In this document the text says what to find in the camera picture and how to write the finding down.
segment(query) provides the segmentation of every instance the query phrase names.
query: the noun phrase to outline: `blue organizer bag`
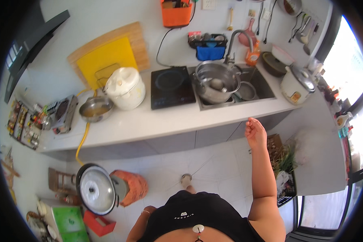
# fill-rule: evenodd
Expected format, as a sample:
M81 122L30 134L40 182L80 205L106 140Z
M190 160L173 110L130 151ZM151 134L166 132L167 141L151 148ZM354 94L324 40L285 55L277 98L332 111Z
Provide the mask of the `blue organizer bag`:
M200 61L223 59L226 47L196 47L196 58Z

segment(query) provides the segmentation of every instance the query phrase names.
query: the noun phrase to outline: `pendant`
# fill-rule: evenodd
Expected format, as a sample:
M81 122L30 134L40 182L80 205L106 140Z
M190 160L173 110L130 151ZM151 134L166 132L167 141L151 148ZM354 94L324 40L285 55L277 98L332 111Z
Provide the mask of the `pendant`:
M204 230L204 226L203 225L201 225L201 224L197 224L197 225L195 225L193 228L192 228L192 230L194 231L194 233L197 233L198 234L198 239L197 240L195 240L195 242L197 242L197 241L201 241L201 242L203 242L202 240L200 240L200 235L201 235L201 233L203 232L203 230Z

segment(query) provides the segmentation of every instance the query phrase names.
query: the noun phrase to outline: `foot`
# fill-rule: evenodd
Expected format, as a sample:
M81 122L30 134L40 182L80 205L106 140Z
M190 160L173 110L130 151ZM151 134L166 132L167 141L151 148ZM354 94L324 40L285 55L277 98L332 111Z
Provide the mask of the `foot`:
M187 189L187 187L191 185L191 180L192 180L191 174L185 173L184 175L182 175L180 182L182 183L184 189Z

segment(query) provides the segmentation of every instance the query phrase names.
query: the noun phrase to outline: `sink faucet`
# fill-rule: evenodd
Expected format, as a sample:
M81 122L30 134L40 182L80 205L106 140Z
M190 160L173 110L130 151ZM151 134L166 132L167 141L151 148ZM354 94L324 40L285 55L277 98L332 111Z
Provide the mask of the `sink faucet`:
M224 64L226 64L226 65L228 65L228 63L230 62L230 54L231 54L231 49L232 49L232 47L233 47L233 42L234 42L234 38L235 38L235 35L237 34L237 33L241 33L241 34L244 34L246 37L247 37L247 39L249 40L249 46L250 46L250 52L252 53L252 52L254 52L254 47L253 47L253 40L252 40L252 38L245 32L245 31L243 31L243 30L241 30L241 29L238 29L238 30L235 30L234 32L233 32L233 34L231 35L231 40L230 40L230 45L229 45L229 50L228 50L228 52L227 52L227 55L226 55L226 57L225 57L225 59L224 59Z

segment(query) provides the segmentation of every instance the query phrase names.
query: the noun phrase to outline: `person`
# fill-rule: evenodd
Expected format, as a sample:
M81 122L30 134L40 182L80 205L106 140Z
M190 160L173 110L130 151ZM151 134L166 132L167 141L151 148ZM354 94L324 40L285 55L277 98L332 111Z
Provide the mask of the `person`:
M257 119L249 118L245 136L252 151L253 190L247 218L217 194L196 193L191 175L184 174L181 183L185 190L158 209L144 208L126 242L285 241L265 128Z

